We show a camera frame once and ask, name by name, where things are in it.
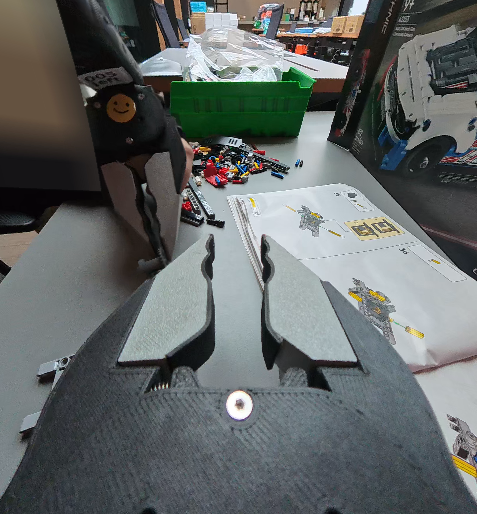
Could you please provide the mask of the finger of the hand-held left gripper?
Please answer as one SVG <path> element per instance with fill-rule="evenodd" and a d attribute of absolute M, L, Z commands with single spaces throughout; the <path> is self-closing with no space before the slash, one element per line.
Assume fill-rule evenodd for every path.
<path fill-rule="evenodd" d="M 172 260 L 178 237 L 182 198 L 177 192 L 169 152 L 155 153 L 145 164 L 146 183 L 155 199 L 154 215 L 168 260 Z"/>
<path fill-rule="evenodd" d="M 150 244 L 159 262 L 167 262 L 156 216 L 157 203 L 144 192 L 141 179 L 122 162 L 103 164 L 101 172 L 116 214 Z"/>

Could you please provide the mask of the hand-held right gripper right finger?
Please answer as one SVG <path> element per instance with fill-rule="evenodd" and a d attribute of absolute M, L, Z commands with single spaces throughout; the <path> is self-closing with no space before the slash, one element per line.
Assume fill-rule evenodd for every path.
<path fill-rule="evenodd" d="M 267 369 L 351 368 L 358 358 L 319 277 L 268 235 L 261 238 L 261 350 Z"/>

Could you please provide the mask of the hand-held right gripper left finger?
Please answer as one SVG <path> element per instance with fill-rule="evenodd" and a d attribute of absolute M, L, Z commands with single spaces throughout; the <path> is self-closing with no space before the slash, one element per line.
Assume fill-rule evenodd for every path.
<path fill-rule="evenodd" d="M 120 366 L 197 371 L 215 349 L 214 235 L 201 238 L 159 272 L 126 337 Z"/>

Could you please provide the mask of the dark grey lego gear housing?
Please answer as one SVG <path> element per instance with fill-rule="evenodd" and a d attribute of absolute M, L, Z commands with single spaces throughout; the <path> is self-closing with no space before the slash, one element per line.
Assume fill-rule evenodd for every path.
<path fill-rule="evenodd" d="M 153 274 L 165 268 L 168 262 L 161 258 L 154 258 L 150 260 L 139 259 L 138 271 L 144 274 Z"/>

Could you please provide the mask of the long dark grey lego beam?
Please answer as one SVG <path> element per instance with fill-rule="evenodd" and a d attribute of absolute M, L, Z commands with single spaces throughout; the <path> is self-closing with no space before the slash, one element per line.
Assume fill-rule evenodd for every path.
<path fill-rule="evenodd" d="M 190 178 L 189 179 L 189 187 L 190 187 L 193 195 L 197 199 L 197 202 L 198 202 L 199 206 L 203 209 L 204 213 L 206 214 L 207 218 L 210 218 L 210 219 L 214 220 L 215 219 L 215 212 L 210 207 L 209 203 L 206 201 L 206 199 L 203 196 L 202 192 L 198 188 L 194 178 Z"/>

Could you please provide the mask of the lego instruction booklet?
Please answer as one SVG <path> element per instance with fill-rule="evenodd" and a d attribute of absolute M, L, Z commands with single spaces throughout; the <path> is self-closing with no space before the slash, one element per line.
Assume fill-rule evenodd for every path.
<path fill-rule="evenodd" d="M 477 499 L 477 282 L 345 184 L 228 203 L 260 283 L 268 235 L 423 371 L 418 381 Z"/>

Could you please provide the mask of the pile of small lego pieces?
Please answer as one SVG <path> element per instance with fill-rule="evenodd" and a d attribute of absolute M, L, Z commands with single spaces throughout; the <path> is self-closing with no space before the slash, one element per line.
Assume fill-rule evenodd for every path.
<path fill-rule="evenodd" d="M 215 188 L 245 184 L 251 176 L 269 173 L 283 179 L 291 166 L 237 137 L 210 137 L 189 143 L 193 154 L 191 179 Z"/>

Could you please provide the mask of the lego set box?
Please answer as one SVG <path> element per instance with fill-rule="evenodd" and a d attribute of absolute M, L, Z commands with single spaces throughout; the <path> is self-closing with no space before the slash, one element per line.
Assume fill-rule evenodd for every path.
<path fill-rule="evenodd" d="M 328 140 L 477 281 L 477 1 L 369 1 Z"/>

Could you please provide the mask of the person's left hand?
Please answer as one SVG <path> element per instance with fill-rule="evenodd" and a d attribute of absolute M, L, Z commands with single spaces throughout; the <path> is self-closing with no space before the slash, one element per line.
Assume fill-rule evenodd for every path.
<path fill-rule="evenodd" d="M 184 138 L 181 138 L 181 142 L 183 144 L 186 156 L 185 172 L 182 181 L 182 187 L 185 188 L 189 182 L 192 173 L 192 166 L 194 162 L 194 149 Z"/>

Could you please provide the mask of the green plastic bin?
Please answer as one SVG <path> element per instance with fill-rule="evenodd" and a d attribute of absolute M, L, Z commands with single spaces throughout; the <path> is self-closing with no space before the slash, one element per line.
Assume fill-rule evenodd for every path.
<path fill-rule="evenodd" d="M 188 139 L 297 137 L 316 81 L 291 67 L 275 82 L 173 81 L 170 111 Z"/>

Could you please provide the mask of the black mesh chair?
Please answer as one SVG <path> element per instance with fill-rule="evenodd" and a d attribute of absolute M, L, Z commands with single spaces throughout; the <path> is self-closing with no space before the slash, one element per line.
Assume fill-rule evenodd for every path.
<path fill-rule="evenodd" d="M 151 1 L 151 8 L 152 16 L 155 19 L 159 33 L 163 38 L 163 48 L 186 48 L 190 40 L 187 38 L 179 40 L 177 32 L 171 24 L 165 5 L 163 3 Z"/>
<path fill-rule="evenodd" d="M 264 18 L 264 36 L 268 40 L 275 40 L 284 14 L 285 4 L 279 4 L 270 9 L 270 16 Z"/>

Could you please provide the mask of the clear plastic bags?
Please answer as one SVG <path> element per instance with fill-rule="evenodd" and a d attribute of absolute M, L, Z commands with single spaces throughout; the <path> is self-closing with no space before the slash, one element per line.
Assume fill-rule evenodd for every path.
<path fill-rule="evenodd" d="M 190 35 L 185 82 L 277 82 L 283 74 L 283 46 L 234 28 L 211 28 Z"/>

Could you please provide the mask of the stack of white boxes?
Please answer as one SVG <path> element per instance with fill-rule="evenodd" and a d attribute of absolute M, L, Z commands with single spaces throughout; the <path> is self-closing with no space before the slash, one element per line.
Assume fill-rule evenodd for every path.
<path fill-rule="evenodd" d="M 237 29 L 238 17 L 236 13 L 206 12 L 204 13 L 205 30 L 209 29 Z"/>

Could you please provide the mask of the light grey lego frame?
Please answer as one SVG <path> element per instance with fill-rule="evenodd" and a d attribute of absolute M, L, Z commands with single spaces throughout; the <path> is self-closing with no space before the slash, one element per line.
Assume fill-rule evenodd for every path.
<path fill-rule="evenodd" d="M 53 393 L 57 382 L 60 377 L 67 369 L 69 363 L 75 358 L 75 354 L 66 355 L 62 358 L 58 358 L 49 362 L 42 363 L 37 371 L 37 378 L 39 382 L 51 383 L 51 391 L 49 396 Z M 42 411 L 39 410 L 33 414 L 26 416 L 21 423 L 19 434 L 22 438 L 29 437 L 35 429 L 37 422 L 39 421 Z"/>

